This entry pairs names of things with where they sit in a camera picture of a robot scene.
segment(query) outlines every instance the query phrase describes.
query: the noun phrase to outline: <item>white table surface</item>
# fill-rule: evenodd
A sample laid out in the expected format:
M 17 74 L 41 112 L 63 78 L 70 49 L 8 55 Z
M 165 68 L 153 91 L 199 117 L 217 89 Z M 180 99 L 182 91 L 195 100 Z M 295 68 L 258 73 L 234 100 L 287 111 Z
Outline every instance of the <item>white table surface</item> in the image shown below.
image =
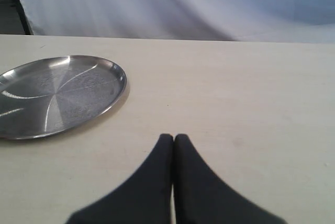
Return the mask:
M 162 132 L 189 134 L 230 186 L 289 223 L 335 223 L 335 46 L 0 36 L 4 72 L 87 54 L 124 104 L 75 130 L 0 141 L 1 223 L 61 224 L 122 183 Z

